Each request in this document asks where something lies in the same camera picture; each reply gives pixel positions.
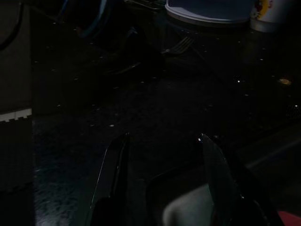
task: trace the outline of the dark table surface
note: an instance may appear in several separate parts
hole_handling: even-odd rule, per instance
[[[187,29],[164,10],[133,11],[157,49],[185,36],[195,38],[192,48],[163,72],[140,67],[105,77],[103,51],[32,13],[37,225],[70,222],[85,180],[122,133],[131,133],[128,224],[141,226],[146,181],[196,158],[200,133],[238,149],[300,121],[298,32]]]

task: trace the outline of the cup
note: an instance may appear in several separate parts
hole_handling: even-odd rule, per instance
[[[251,28],[275,32],[285,22],[296,0],[256,0],[251,11]]]

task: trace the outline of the fork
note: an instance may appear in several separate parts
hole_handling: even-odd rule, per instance
[[[175,46],[173,46],[172,48],[168,48],[168,49],[165,49],[161,52],[161,54],[165,57],[174,57],[176,55],[180,55],[184,52],[186,52],[189,47],[192,45],[192,43],[194,42],[194,39],[193,38],[190,38],[190,37],[185,37],[184,39],[182,39],[178,44],[176,44]],[[108,70],[108,71],[105,71],[104,73],[105,74],[121,74],[121,73],[124,73],[124,72],[127,72],[137,66],[139,66],[141,63],[140,62],[137,62],[135,64],[132,64],[126,68],[123,68],[123,69],[112,69],[112,70]]]
[[[149,1],[146,1],[146,0],[126,0],[125,2],[129,2],[129,3],[132,3],[132,4],[137,4],[137,5],[140,5],[140,6],[143,6],[145,8],[155,10],[155,11],[161,10],[161,8],[162,8],[162,6],[159,7],[159,8],[152,7],[152,6],[150,6],[150,4],[152,4],[152,2],[149,2]]]

